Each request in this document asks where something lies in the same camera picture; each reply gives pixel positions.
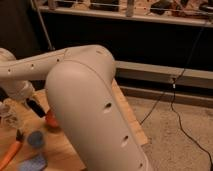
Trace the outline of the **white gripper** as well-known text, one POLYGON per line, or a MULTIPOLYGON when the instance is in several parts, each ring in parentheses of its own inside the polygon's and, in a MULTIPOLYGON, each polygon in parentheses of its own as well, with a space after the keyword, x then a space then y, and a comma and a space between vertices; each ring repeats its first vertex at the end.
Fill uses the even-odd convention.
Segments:
POLYGON ((0 82, 0 87, 13 100, 23 101, 34 94, 34 87, 29 81, 0 82))

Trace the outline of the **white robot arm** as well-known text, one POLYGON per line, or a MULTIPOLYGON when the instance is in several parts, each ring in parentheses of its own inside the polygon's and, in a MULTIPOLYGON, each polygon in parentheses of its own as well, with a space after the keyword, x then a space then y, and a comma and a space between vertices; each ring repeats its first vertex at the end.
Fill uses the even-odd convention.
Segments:
POLYGON ((15 100, 43 80, 48 104, 88 171, 154 171, 112 91, 115 60, 100 45, 25 59, 0 48, 0 87, 15 100))

